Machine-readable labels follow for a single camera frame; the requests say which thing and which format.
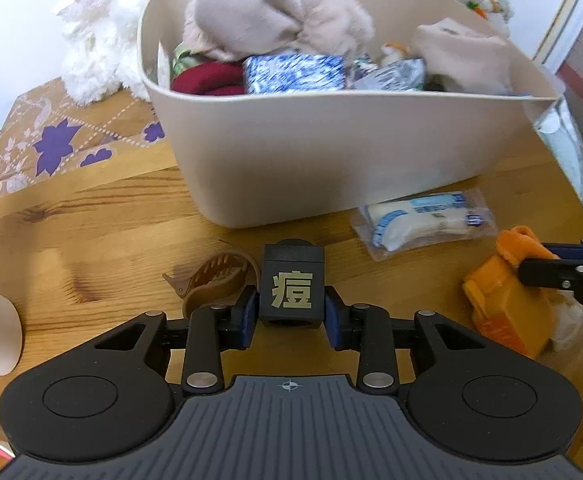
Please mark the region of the white green snack bag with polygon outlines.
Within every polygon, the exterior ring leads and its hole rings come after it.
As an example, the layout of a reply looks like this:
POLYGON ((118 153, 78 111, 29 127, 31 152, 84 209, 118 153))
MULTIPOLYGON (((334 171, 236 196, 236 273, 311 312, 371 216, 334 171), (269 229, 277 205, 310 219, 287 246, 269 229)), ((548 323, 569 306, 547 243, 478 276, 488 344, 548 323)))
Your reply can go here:
POLYGON ((369 91, 421 91, 426 79, 425 61, 422 58, 406 58, 357 79, 353 88, 369 91))

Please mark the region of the packaged white bread roll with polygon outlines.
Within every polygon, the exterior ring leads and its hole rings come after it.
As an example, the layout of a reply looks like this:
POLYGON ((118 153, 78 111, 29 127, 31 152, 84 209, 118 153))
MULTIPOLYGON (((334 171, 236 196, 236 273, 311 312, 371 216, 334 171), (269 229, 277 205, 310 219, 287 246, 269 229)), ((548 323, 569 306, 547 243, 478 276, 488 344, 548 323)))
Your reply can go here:
POLYGON ((477 188, 361 206, 351 214, 351 226, 376 261, 415 248, 497 235, 497 222, 477 188))

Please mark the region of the cream satin scrunchie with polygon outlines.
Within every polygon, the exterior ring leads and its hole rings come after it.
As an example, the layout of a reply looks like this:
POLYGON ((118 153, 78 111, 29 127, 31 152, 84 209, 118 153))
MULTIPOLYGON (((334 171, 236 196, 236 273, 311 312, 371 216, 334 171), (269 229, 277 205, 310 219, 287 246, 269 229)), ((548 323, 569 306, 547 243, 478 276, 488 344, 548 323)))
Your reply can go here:
POLYGON ((583 305, 572 296, 564 296, 554 304, 556 323, 551 341, 554 352, 563 352, 572 347, 583 330, 583 305))

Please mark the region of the white fluffy plush toy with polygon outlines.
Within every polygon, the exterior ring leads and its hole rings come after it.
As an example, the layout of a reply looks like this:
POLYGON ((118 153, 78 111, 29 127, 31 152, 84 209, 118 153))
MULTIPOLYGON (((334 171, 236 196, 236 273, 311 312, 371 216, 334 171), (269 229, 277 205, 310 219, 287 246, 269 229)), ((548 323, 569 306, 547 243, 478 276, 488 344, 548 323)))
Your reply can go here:
POLYGON ((404 61, 409 57, 409 50, 402 47, 401 44, 395 44, 394 42, 386 42, 380 47, 380 51, 379 65, 381 67, 404 61))

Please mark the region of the white fluffy lamb plush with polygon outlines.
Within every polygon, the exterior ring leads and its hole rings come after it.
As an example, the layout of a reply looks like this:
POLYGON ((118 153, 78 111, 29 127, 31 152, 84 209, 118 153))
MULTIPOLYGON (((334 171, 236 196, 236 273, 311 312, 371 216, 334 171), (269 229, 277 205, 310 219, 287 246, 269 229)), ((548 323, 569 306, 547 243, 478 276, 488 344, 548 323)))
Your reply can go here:
POLYGON ((137 27, 149 0, 73 0, 59 12, 67 53, 61 80, 86 106, 128 90, 147 101, 138 67, 137 27))

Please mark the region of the brown hair claw clip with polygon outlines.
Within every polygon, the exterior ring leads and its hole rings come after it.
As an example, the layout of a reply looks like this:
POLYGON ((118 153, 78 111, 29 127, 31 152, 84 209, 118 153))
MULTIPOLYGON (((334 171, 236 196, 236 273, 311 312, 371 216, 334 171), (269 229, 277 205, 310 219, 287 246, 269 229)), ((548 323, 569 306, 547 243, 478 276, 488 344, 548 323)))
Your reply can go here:
POLYGON ((166 273, 162 278, 182 299, 184 318, 190 318, 197 309, 235 296, 248 285, 260 289, 261 271, 247 252, 229 248, 204 260, 189 278, 166 273))

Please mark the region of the beige plastic storage bin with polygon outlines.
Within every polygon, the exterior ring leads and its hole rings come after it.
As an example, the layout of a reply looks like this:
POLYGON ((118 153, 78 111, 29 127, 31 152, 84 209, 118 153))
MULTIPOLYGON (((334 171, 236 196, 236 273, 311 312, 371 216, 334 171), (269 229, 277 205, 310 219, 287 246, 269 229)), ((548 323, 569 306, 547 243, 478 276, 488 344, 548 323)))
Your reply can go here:
POLYGON ((199 211, 229 228, 326 214, 477 176, 559 97, 556 79, 507 49, 508 96, 305 92, 188 96, 148 82, 199 211))

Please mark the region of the black cube with character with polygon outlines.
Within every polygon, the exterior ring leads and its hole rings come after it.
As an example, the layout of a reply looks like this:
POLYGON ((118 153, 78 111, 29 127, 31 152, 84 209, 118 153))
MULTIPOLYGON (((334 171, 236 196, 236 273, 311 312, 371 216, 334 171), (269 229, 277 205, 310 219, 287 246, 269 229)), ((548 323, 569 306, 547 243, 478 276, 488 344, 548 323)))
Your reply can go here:
POLYGON ((319 327, 324 301, 323 247, 300 238, 265 245, 259 311, 264 325, 319 327))

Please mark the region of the Hello Kitty plush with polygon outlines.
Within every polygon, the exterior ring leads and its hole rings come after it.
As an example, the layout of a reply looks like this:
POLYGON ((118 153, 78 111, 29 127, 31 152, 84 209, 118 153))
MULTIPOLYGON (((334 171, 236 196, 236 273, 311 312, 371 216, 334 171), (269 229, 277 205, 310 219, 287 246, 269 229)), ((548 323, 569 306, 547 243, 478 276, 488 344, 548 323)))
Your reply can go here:
POLYGON ((171 90, 193 96, 240 96, 244 71, 240 64, 206 62, 176 76, 171 90))

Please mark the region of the orange square bottle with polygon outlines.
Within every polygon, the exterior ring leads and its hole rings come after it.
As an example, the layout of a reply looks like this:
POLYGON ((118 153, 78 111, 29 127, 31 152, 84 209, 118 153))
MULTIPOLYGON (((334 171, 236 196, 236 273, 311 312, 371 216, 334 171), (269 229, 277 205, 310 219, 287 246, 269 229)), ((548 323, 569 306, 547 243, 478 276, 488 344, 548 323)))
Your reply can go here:
POLYGON ((526 258, 557 259, 527 226, 503 230, 495 254, 463 281, 473 307, 477 331, 528 358, 537 358, 549 344, 556 323, 554 304, 564 294, 524 285, 517 275, 526 258))

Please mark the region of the lavender knotted socks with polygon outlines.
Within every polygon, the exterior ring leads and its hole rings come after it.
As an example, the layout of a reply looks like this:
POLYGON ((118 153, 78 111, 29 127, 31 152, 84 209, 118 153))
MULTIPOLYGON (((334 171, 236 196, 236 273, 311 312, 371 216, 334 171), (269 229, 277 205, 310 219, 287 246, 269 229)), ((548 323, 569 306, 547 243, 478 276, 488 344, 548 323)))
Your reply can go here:
POLYGON ((221 62, 285 49, 351 61, 374 36, 357 0, 189 0, 183 44, 221 62))

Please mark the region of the floral brown table runner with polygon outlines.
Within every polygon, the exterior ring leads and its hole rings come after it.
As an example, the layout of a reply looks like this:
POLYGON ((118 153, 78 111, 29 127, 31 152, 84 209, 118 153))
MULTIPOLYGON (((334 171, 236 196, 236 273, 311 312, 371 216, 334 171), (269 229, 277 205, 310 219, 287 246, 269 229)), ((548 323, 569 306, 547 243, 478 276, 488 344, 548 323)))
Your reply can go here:
POLYGON ((164 139, 154 109, 130 92, 81 106, 54 79, 18 96, 0 129, 0 198, 164 139))

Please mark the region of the blue white tissue pack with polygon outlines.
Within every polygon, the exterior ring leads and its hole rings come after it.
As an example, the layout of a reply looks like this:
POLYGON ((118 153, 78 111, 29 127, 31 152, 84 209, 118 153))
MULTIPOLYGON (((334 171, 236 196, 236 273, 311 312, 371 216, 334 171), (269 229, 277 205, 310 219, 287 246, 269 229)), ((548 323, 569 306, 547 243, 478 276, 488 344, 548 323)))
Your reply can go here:
POLYGON ((339 91, 346 87, 345 64, 337 55, 250 56, 242 69, 249 94, 339 91))

